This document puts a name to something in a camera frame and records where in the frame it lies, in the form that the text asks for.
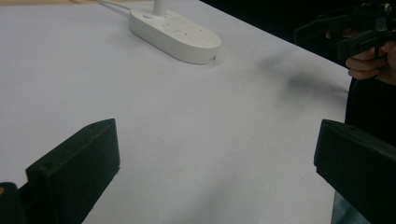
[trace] dark background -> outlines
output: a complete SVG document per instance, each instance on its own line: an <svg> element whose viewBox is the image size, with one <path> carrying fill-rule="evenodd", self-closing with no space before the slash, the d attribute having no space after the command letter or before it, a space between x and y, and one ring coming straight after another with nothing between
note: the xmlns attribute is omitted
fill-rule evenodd
<svg viewBox="0 0 396 224"><path fill-rule="evenodd" d="M290 43L294 43L293 31L302 25L314 21L318 15L361 3L359 0L321 0L316 2L295 0L201 1ZM339 62L335 59L335 49L329 48L329 40L325 35L305 42L300 47L333 62L344 64L344 62Z"/></svg>

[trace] white table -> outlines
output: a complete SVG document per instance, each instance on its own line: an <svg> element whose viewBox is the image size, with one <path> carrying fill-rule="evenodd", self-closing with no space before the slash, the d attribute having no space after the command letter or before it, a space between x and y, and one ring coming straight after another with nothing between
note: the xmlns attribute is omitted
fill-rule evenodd
<svg viewBox="0 0 396 224"><path fill-rule="evenodd" d="M114 118L120 172L84 223L330 223L313 158L347 71L198 0L169 8L221 37L214 62L152 47L121 8L0 7L0 182Z"/></svg>

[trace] white power strip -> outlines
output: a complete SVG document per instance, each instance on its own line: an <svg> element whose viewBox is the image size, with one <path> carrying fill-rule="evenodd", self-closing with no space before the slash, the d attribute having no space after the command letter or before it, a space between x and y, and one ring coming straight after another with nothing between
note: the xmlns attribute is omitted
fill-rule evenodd
<svg viewBox="0 0 396 224"><path fill-rule="evenodd" d="M132 33L186 63L204 64L216 59L221 45L216 34L166 10L161 0L155 4L154 10L153 7L131 9L129 29Z"/></svg>

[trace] power strip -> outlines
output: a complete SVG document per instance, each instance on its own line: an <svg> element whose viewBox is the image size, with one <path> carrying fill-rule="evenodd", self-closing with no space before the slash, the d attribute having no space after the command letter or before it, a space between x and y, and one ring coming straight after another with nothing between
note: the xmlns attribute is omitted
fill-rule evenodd
<svg viewBox="0 0 396 224"><path fill-rule="evenodd" d="M209 63L216 59L221 46L221 40L215 33L166 10L163 0L156 0L154 8L132 8L129 29L158 49L186 63Z"/></svg>

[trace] white cable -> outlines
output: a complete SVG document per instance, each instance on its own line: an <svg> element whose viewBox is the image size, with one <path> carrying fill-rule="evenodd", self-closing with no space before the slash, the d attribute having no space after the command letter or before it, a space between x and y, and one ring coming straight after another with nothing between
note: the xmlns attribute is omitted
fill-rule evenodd
<svg viewBox="0 0 396 224"><path fill-rule="evenodd" d="M113 5L113 6L116 6L116 7L122 7L122 8L125 8L127 10L131 10L130 7L127 7L125 5L118 4L116 2L109 1L109 0L92 0L92 1L95 1L95 2L98 2L98 3L105 3L105 4Z"/></svg>

